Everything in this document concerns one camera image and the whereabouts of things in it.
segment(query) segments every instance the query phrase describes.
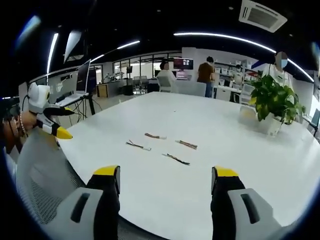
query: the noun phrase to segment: laptop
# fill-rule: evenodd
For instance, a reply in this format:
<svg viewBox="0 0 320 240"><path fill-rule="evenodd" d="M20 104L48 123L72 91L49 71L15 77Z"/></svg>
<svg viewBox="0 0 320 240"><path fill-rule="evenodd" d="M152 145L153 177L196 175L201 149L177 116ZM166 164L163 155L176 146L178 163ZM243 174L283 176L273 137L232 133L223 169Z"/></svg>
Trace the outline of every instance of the laptop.
<svg viewBox="0 0 320 240"><path fill-rule="evenodd" d="M86 61L82 66L79 67L76 80L76 92L79 94L87 93L90 62L91 59Z"/></svg>
<svg viewBox="0 0 320 240"><path fill-rule="evenodd" d="M78 75L76 80L76 91L73 92L70 96L65 97L63 100L56 103L60 107L65 107L72 102L77 101L81 97L84 97L87 94L88 87L88 75L90 68L91 59L86 61L78 69Z"/></svg>

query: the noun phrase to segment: round white table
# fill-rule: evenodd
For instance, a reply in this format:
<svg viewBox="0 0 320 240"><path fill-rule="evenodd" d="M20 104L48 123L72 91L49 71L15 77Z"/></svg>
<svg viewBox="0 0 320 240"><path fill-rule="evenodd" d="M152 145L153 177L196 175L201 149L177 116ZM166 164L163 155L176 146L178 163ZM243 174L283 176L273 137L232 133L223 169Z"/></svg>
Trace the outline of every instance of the round white table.
<svg viewBox="0 0 320 240"><path fill-rule="evenodd" d="M95 170L119 165L119 214L163 238L212 239L211 170L217 165L236 171L273 207L275 219L289 225L319 182L320 145L296 122L283 125L275 138L250 130L238 123L239 110L239 104L212 98L152 92L72 126L73 139L59 143L85 183Z"/></svg>

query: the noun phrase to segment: person in brown shirt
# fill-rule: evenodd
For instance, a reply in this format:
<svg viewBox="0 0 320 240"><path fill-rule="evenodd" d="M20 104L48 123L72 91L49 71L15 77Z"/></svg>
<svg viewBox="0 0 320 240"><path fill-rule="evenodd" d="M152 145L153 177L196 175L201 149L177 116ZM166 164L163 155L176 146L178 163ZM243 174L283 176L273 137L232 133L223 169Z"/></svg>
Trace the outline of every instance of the person in brown shirt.
<svg viewBox="0 0 320 240"><path fill-rule="evenodd" d="M198 80L199 83L206 84L205 97L212 97L212 81L214 81L214 59L211 56L206 58L206 62L200 64L198 69Z"/></svg>

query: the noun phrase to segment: air conditioner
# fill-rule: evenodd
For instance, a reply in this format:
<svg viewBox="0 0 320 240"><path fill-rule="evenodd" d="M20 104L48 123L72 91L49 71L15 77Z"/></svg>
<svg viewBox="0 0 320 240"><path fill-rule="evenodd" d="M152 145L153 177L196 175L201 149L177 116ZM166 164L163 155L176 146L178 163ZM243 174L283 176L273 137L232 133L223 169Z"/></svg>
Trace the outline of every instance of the air conditioner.
<svg viewBox="0 0 320 240"><path fill-rule="evenodd" d="M285 24L288 19L259 3L242 0L239 21L274 33Z"/></svg>
<svg viewBox="0 0 320 240"><path fill-rule="evenodd" d="M67 62L76 61L76 60L82 59L83 57L84 57L84 55L69 56L66 61Z"/></svg>

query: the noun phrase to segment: person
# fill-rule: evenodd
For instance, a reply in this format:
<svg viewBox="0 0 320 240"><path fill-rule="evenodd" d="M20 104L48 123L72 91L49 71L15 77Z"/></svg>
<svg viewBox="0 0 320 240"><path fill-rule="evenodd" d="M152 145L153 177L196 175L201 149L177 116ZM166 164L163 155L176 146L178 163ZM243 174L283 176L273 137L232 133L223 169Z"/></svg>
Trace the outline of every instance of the person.
<svg viewBox="0 0 320 240"><path fill-rule="evenodd" d="M233 73L232 77L232 82L234 82L237 85L241 85L244 78L243 78L243 73L241 72L241 66L238 64L235 66L235 72Z"/></svg>
<svg viewBox="0 0 320 240"><path fill-rule="evenodd" d="M198 79L197 82L206 84L205 87L205 97L212 97L212 81L215 80L214 77L214 59L211 56L206 58L206 61L200 64L198 69Z"/></svg>
<svg viewBox="0 0 320 240"><path fill-rule="evenodd" d="M167 77L169 79L171 85L171 92L172 93L179 93L177 84L176 84L176 77L172 71L169 70L169 63L163 60L160 64L161 71L158 73L157 77Z"/></svg>
<svg viewBox="0 0 320 240"><path fill-rule="evenodd" d="M267 64L265 66L262 77L270 75L281 86L288 86L294 90L289 74L283 69L288 63L287 54L283 51L277 52L274 54L274 59L274 64Z"/></svg>
<svg viewBox="0 0 320 240"><path fill-rule="evenodd" d="M3 118L0 121L1 148L5 149L6 165L14 183L16 183L17 165L9 154L15 146L18 148L21 144L20 138L36 124L37 117L30 111L22 112L20 115L12 117L11 119Z"/></svg>

